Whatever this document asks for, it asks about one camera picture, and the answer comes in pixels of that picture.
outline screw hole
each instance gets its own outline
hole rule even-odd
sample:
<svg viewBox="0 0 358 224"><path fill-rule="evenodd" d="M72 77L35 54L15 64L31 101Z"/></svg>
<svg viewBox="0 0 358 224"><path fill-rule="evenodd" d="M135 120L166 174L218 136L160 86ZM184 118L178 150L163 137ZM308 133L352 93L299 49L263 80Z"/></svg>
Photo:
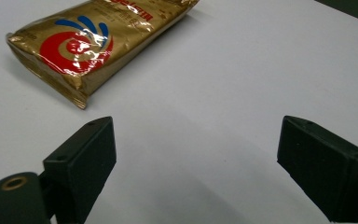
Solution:
<svg viewBox="0 0 358 224"><path fill-rule="evenodd" d="M16 176L6 181L2 185L2 190L18 189L23 185L25 185L26 182L27 182L27 178L25 176Z"/></svg>

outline white surface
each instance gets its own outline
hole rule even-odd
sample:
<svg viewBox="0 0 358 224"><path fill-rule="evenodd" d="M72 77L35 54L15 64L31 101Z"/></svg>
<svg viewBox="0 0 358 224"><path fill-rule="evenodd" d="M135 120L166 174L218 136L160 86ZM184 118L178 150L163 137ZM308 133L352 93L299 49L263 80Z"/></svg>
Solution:
<svg viewBox="0 0 358 224"><path fill-rule="evenodd" d="M84 123L115 121L100 223L328 223L276 162L282 117L358 146L358 20L311 0L201 0L82 111L33 76L5 34L82 1L0 0L0 179Z"/></svg>

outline red logo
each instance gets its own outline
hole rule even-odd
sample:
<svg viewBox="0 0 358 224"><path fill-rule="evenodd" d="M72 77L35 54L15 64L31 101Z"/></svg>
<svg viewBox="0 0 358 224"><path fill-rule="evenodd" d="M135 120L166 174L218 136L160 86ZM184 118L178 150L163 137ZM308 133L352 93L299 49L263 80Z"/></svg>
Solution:
<svg viewBox="0 0 358 224"><path fill-rule="evenodd" d="M79 31L52 35L40 48L42 61L63 75L76 76L93 71L101 67L112 53L113 38L108 39L109 31L105 23L98 24L99 32L89 18L80 16L77 19L81 24L68 20L56 21L57 25L72 27Z"/></svg>

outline gold foil packaging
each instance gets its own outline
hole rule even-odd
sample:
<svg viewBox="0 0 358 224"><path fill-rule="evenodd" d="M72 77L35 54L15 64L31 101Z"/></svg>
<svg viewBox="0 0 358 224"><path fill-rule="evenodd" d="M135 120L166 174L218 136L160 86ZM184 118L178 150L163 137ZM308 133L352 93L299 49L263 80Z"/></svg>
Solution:
<svg viewBox="0 0 358 224"><path fill-rule="evenodd" d="M92 0L32 22L7 43L78 107L198 0Z"/></svg>

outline gold coffee package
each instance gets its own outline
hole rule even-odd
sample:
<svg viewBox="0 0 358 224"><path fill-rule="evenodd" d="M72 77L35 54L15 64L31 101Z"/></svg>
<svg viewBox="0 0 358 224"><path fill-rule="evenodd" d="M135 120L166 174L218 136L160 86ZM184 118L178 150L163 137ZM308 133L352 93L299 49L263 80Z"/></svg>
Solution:
<svg viewBox="0 0 358 224"><path fill-rule="evenodd" d="M91 0L39 21L7 43L18 59L78 107L198 0Z"/></svg>

